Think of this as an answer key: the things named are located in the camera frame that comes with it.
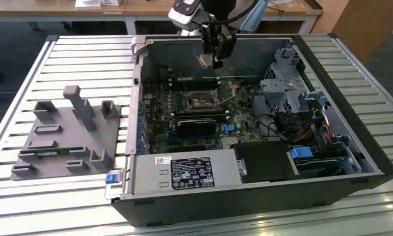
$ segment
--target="white box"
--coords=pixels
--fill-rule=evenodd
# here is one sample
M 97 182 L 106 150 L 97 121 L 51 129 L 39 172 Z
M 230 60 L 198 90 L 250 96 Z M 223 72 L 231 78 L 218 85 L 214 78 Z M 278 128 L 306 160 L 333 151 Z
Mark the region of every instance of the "white box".
M 102 5 L 106 6 L 118 6 L 122 0 L 101 0 Z
M 75 11 L 101 9 L 99 0 L 75 0 Z

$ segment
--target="green circuit board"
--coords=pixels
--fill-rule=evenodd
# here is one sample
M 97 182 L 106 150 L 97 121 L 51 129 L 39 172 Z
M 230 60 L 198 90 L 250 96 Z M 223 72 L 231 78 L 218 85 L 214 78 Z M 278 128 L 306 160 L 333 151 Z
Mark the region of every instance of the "green circuit board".
M 169 153 L 193 150 L 223 149 L 223 140 L 238 143 L 262 139 L 249 108 L 253 85 L 239 86 L 234 79 L 219 79 L 221 85 L 214 90 L 171 91 L 159 85 L 147 102 L 147 124 L 150 153 Z M 173 112 L 221 110 L 226 111 L 226 121 L 215 124 L 215 131 L 206 136 L 181 137 L 171 126 L 175 119 Z M 221 127 L 233 125 L 233 130 Z

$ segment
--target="metal slatted table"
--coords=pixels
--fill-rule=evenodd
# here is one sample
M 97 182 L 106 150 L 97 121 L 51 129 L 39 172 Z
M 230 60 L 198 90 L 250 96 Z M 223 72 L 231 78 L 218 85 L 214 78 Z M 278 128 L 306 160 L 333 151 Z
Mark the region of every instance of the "metal slatted table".
M 78 85 L 90 105 L 122 106 L 115 168 L 123 166 L 133 62 L 122 36 L 59 36 L 46 41 L 0 124 L 0 235 L 393 235 L 393 180 L 331 206 L 154 228 L 134 228 L 105 199 L 105 175 L 10 181 L 10 168 L 30 131 L 35 101 L 57 107 L 65 85 Z M 338 39 L 303 36 L 325 70 L 393 161 L 393 98 Z M 317 90 L 314 75 L 307 78 Z M 107 189 L 107 195 L 119 186 Z

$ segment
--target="floor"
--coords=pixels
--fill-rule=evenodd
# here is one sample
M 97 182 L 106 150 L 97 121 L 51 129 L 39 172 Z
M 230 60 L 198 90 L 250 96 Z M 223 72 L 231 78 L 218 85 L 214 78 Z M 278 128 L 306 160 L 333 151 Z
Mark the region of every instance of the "floor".
M 74 26 L 81 29 L 75 32 L 65 30 L 59 22 L 39 23 L 38 27 L 38 31 L 30 31 L 26 23 L 0 23 L 0 71 L 3 76 L 0 82 L 0 121 L 47 35 L 102 34 L 107 31 L 110 34 L 121 34 L 123 32 L 122 26 L 115 23 L 106 25 L 95 23 L 87 27 Z M 137 28 L 139 33 L 150 33 L 154 30 L 154 26 L 149 23 L 143 23 Z M 169 23 L 166 28 L 174 32 Z M 365 66 L 393 96 L 393 34 L 386 38 Z

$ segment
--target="robotic arm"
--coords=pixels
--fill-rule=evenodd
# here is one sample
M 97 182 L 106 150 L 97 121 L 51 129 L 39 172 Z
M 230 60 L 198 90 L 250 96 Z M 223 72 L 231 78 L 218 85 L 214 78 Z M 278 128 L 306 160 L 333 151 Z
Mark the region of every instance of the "robotic arm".
M 253 31 L 263 16 L 269 0 L 175 0 L 169 11 L 169 18 L 181 29 L 198 30 L 202 38 L 202 54 L 197 61 L 202 68 L 217 69 L 222 67 L 221 60 L 231 55 L 237 36 L 229 27 Z M 234 10 L 238 14 L 229 17 Z

